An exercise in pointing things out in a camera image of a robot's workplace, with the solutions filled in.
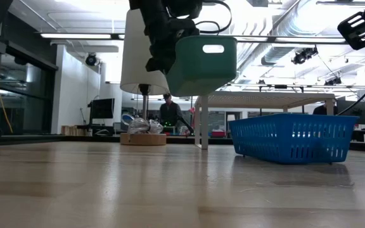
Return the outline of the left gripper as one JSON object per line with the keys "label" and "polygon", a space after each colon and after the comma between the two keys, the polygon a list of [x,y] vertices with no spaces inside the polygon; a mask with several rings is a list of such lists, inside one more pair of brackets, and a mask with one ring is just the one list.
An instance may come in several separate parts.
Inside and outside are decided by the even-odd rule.
{"label": "left gripper", "polygon": [[140,8],[144,21],[144,34],[150,40],[151,58],[146,64],[148,72],[168,73],[176,60],[175,43],[182,38],[199,35],[195,18],[201,8],[191,8],[182,12],[170,8]]}

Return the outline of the black mesh tray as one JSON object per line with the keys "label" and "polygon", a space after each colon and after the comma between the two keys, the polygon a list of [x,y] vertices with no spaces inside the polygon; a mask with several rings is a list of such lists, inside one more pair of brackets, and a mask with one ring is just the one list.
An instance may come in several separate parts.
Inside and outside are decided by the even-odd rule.
{"label": "black mesh tray", "polygon": [[346,18],[337,30],[352,49],[365,48],[365,12],[360,11]]}

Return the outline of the teal plastic tray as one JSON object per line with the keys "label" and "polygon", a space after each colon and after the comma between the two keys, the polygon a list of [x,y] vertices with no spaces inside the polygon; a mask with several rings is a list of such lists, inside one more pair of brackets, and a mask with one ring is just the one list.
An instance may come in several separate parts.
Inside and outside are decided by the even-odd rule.
{"label": "teal plastic tray", "polygon": [[173,96],[205,96],[236,77],[237,40],[225,35],[185,37],[165,76]]}

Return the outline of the blue plastic basket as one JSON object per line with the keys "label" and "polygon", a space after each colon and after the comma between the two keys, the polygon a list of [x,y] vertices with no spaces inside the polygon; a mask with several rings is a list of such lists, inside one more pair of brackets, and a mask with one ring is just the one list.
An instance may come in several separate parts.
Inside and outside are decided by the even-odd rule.
{"label": "blue plastic basket", "polygon": [[283,164],[344,162],[354,116],[278,113],[232,121],[235,152]]}

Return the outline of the dark monitor on desk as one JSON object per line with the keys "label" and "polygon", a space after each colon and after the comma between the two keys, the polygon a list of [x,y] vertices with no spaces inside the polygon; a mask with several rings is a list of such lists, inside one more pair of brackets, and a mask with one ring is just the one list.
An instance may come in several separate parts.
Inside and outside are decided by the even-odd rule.
{"label": "dark monitor on desk", "polygon": [[88,107],[90,108],[90,119],[113,118],[114,104],[114,98],[92,100],[88,104]]}

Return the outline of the white lamp with wooden base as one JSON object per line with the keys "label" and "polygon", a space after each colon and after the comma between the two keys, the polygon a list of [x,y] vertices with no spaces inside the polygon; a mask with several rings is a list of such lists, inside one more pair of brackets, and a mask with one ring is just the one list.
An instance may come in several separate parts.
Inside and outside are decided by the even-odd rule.
{"label": "white lamp with wooden base", "polygon": [[146,118],[149,96],[166,94],[169,92],[169,87],[162,72],[146,70],[151,54],[150,40],[144,34],[144,29],[141,11],[130,9],[125,24],[120,89],[142,95],[143,117]]}

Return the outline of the person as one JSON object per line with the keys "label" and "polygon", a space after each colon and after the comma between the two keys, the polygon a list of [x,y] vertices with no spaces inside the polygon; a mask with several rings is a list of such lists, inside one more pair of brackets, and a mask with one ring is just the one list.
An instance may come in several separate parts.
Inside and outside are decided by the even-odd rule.
{"label": "person", "polygon": [[[338,107],[336,106],[336,102],[333,102],[334,106],[333,106],[333,114],[337,115],[338,114]],[[313,111],[313,115],[327,115],[327,102],[325,101],[324,104],[322,104],[321,106],[318,106],[314,109]]]}
{"label": "person", "polygon": [[165,103],[160,106],[160,121],[162,125],[176,126],[183,117],[181,108],[172,101],[172,96],[169,93],[164,94],[163,99]]}

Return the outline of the black ceiling spotlight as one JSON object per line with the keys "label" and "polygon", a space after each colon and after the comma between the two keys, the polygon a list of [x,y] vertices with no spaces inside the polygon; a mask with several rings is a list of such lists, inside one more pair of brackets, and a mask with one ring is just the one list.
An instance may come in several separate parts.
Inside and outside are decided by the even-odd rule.
{"label": "black ceiling spotlight", "polygon": [[96,53],[89,53],[85,59],[85,63],[88,66],[96,66],[98,64]]}

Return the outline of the round blue rimmed object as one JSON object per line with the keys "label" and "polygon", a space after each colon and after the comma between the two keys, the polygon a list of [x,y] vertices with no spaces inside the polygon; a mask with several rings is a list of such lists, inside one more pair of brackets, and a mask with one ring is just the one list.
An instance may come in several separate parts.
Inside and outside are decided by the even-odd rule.
{"label": "round blue rimmed object", "polygon": [[134,120],[134,117],[128,113],[124,113],[122,114],[121,116],[121,122],[124,124],[124,125],[127,125],[129,126],[130,123]]}

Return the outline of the black track light cluster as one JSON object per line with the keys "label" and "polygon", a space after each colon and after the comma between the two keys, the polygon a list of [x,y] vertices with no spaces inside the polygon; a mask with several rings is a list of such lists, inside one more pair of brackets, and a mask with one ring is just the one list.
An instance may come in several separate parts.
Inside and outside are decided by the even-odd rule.
{"label": "black track light cluster", "polygon": [[317,47],[307,47],[295,53],[295,56],[291,59],[294,65],[301,65],[313,56],[318,55]]}

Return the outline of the dark computer monitor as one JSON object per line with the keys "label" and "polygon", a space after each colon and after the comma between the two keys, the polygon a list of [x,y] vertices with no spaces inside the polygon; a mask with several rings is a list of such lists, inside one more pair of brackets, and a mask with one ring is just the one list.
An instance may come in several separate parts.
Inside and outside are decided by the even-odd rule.
{"label": "dark computer monitor", "polygon": [[353,101],[346,101],[346,100],[338,100],[336,102],[336,106],[338,108],[338,112],[345,116],[355,116],[358,117],[356,124],[365,125],[365,102],[361,101],[357,103],[351,109],[346,110],[349,106],[351,106],[354,102]]}

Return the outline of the white perforated metal shelf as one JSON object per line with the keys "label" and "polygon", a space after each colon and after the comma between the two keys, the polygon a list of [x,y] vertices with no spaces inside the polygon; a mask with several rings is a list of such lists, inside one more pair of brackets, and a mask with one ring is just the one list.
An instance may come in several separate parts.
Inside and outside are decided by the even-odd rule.
{"label": "white perforated metal shelf", "polygon": [[209,108],[265,108],[289,109],[325,101],[329,107],[327,114],[333,115],[334,94],[285,93],[285,92],[228,92],[215,91],[198,96],[195,103],[195,146],[208,149],[208,109]]}

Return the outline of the stacked wooden blocks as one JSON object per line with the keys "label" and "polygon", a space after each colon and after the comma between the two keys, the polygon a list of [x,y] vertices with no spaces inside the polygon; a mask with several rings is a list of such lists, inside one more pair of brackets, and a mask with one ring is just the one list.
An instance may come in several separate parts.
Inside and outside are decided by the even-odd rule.
{"label": "stacked wooden blocks", "polygon": [[88,136],[88,131],[75,125],[62,125],[61,134],[64,136]]}

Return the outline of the silver ceiling duct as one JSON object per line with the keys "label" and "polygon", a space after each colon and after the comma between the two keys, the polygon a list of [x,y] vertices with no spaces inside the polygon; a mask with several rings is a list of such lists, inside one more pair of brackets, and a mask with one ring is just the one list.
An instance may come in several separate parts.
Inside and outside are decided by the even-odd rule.
{"label": "silver ceiling duct", "polygon": [[[322,32],[333,19],[324,19],[313,12],[292,11],[272,30],[274,35],[280,36],[315,36]],[[274,65],[282,57],[292,51],[295,46],[273,46],[272,44],[253,44],[252,52],[247,51],[245,56],[239,59],[237,71],[243,73],[251,63]]]}

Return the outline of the dark metal frame structure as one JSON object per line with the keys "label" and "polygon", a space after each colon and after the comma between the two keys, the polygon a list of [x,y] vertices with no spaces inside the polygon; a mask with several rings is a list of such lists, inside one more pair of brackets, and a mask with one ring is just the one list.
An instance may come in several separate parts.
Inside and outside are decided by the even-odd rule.
{"label": "dark metal frame structure", "polygon": [[0,131],[4,135],[51,131],[56,46],[7,13],[0,25]]}

